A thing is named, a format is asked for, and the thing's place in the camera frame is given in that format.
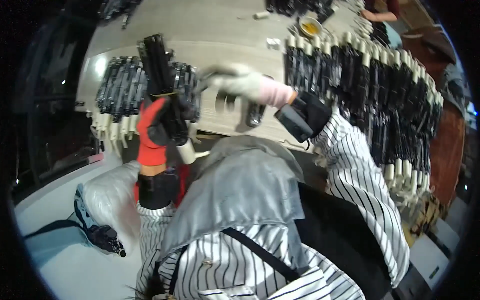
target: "person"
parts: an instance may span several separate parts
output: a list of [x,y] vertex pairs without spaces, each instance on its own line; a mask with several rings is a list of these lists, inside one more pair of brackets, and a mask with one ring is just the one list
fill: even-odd
[[398,0],[387,0],[387,12],[378,12],[375,9],[375,0],[365,1],[365,10],[361,11],[362,17],[370,22],[395,22],[400,16]]
[[327,189],[304,184],[280,144],[243,135],[221,139],[183,195],[159,129],[171,100],[146,98],[137,126],[136,299],[382,299],[397,287],[409,247],[363,133],[338,108],[249,67],[215,65],[199,78],[197,92],[219,89],[218,107],[240,96],[294,108],[328,161]]

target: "glove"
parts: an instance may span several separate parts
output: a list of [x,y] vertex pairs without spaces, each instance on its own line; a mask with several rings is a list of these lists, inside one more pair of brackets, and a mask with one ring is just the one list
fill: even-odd
[[137,161],[144,166],[160,166],[167,162],[167,144],[169,138],[160,123],[162,115],[168,110],[170,98],[160,98],[152,102],[145,97],[140,108],[140,121],[137,131],[140,134],[140,148]]
[[200,93],[209,87],[218,88],[216,110],[220,112],[223,111],[225,101],[227,107],[232,108],[238,96],[280,109],[297,95],[291,87],[241,64],[213,65],[200,70],[198,74],[200,82],[195,92]]

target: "person's right hand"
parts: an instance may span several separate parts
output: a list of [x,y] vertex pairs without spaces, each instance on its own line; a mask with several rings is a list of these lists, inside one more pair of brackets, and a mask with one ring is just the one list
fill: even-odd
[[210,87],[218,88],[216,109],[220,112],[223,111],[225,101],[228,106],[233,106],[238,96],[280,109],[297,95],[290,86],[265,77],[242,64],[212,65],[200,70],[199,79],[196,93]]

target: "maroon sleeve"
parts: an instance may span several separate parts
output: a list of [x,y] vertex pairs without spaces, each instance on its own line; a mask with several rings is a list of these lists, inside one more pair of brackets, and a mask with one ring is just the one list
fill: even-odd
[[395,17],[400,18],[400,4],[398,4],[398,0],[387,0],[387,8]]

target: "pink glove cuff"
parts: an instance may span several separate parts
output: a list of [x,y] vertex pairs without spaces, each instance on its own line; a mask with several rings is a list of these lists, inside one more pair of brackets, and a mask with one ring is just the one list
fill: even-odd
[[282,108],[293,95],[293,89],[267,77],[260,82],[260,99],[263,104],[275,108]]

